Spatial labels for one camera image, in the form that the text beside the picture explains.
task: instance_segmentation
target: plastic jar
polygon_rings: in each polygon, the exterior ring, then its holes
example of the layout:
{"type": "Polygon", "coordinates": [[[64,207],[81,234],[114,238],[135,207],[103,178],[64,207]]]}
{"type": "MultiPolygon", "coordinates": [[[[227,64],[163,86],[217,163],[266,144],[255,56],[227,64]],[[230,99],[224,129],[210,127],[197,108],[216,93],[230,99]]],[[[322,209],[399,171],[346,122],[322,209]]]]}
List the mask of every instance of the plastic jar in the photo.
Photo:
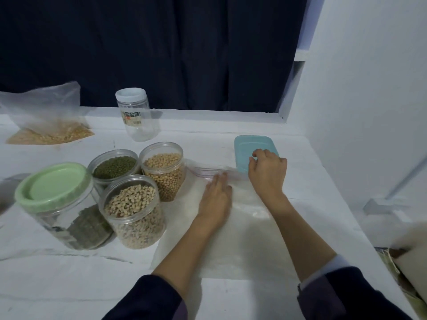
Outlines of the plastic jar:
{"type": "Polygon", "coordinates": [[[186,168],[181,146],[174,142],[156,142],[142,150],[139,162],[144,174],[156,182],[160,200],[173,201],[185,180],[186,168]]]}
{"type": "Polygon", "coordinates": [[[115,149],[115,150],[110,150],[107,151],[97,157],[95,157],[93,159],[93,161],[90,162],[90,164],[88,165],[88,172],[93,176],[93,182],[95,184],[95,188],[97,189],[99,195],[101,195],[101,193],[104,191],[104,189],[110,185],[112,182],[120,179],[120,177],[123,176],[128,176],[128,175],[135,175],[135,174],[142,174],[142,170],[141,167],[139,165],[139,160],[138,160],[138,155],[132,151],[132,150],[127,150],[127,149],[115,149]],[[128,156],[128,157],[132,157],[135,159],[135,165],[126,173],[124,173],[123,175],[114,177],[114,178],[109,178],[109,179],[101,179],[101,178],[96,178],[93,176],[94,171],[96,170],[96,168],[103,162],[110,160],[112,158],[116,158],[116,157],[124,157],[124,156],[128,156]]]}
{"type": "Polygon", "coordinates": [[[131,249],[149,247],[162,237],[166,229],[157,185],[147,176],[131,175],[115,181],[103,192],[98,205],[101,213],[114,228],[117,237],[125,247],[131,249]],[[154,198],[144,209],[125,218],[116,218],[107,213],[106,206],[116,195],[120,194],[120,191],[140,184],[151,186],[155,190],[154,198]]]}
{"type": "Polygon", "coordinates": [[[98,193],[86,167],[78,163],[49,166],[25,178],[15,200],[67,247],[93,249],[113,233],[98,209],[98,193]]]}
{"type": "Polygon", "coordinates": [[[136,142],[152,139],[155,128],[145,90],[139,87],[121,89],[116,92],[116,99],[129,136],[136,142]]]}

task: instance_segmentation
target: forearm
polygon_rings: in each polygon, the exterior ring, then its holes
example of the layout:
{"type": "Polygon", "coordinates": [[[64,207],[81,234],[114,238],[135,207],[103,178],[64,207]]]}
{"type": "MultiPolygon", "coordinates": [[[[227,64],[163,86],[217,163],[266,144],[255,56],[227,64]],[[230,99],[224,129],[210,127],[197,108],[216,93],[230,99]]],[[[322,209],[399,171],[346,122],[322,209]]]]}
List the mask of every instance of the forearm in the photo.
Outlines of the forearm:
{"type": "Polygon", "coordinates": [[[279,227],[300,281],[336,256],[335,251],[299,215],[285,195],[268,208],[279,227]]]}
{"type": "Polygon", "coordinates": [[[195,219],[188,231],[152,274],[162,277],[174,287],[182,298],[185,298],[191,276],[211,236],[211,231],[200,227],[195,219]]]}

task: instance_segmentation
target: dark curtain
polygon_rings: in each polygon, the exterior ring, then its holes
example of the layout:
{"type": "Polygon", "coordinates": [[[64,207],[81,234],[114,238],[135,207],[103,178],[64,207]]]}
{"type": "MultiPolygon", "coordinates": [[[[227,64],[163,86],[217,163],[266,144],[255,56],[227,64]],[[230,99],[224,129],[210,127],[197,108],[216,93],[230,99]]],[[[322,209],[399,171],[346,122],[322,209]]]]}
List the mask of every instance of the dark curtain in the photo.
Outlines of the dark curtain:
{"type": "Polygon", "coordinates": [[[0,90],[76,80],[81,105],[274,112],[307,0],[0,0],[0,90]]]}

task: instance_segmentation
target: label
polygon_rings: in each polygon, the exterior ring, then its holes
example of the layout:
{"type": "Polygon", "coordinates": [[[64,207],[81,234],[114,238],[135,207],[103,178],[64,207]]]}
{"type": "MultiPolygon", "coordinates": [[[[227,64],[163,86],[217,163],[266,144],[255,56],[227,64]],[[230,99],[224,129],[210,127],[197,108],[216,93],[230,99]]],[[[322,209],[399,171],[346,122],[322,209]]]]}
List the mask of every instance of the label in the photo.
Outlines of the label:
{"type": "Polygon", "coordinates": [[[123,112],[123,123],[131,127],[141,126],[141,112],[123,112]]]}

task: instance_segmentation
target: person's right hand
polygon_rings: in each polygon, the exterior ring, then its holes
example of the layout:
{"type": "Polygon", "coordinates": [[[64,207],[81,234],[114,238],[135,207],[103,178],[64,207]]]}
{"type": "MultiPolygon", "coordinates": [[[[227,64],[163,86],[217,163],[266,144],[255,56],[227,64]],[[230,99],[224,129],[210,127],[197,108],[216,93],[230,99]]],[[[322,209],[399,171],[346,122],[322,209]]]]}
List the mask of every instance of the person's right hand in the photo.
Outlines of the person's right hand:
{"type": "Polygon", "coordinates": [[[268,149],[257,149],[249,158],[249,180],[266,207],[272,211],[283,201],[282,191],[288,161],[280,158],[268,149]]]}

